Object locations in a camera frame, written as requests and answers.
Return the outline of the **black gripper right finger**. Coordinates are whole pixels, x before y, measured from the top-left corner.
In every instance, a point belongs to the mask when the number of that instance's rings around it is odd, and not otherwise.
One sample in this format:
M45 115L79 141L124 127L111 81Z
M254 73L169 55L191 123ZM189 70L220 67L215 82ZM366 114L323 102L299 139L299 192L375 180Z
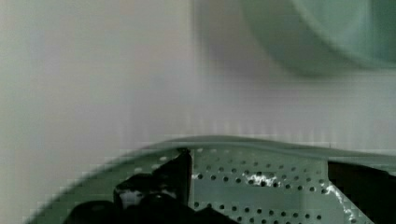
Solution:
M379 169L328 162L328 177L374 224L395 224L396 181Z

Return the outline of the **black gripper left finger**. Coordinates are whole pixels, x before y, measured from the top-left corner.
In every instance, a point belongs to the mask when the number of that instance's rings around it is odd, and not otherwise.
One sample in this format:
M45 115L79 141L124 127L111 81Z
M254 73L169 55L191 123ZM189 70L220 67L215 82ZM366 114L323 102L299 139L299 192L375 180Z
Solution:
M238 224L206 207L188 206L192 157L187 148L150 173L132 175L113 189L113 200L76 205L63 224Z

